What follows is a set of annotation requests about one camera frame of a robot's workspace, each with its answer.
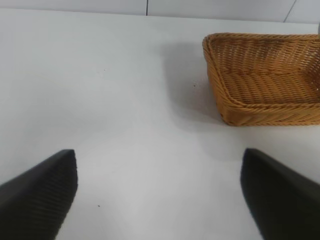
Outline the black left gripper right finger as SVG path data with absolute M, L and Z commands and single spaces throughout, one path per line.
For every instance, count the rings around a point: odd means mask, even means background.
M 247 148 L 240 185 L 264 240 L 318 240 L 320 185 L 271 156 Z

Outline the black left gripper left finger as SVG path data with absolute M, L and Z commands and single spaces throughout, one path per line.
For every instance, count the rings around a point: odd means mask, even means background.
M 0 186 L 2 240 L 54 240 L 78 190 L 73 149 L 63 149 Z

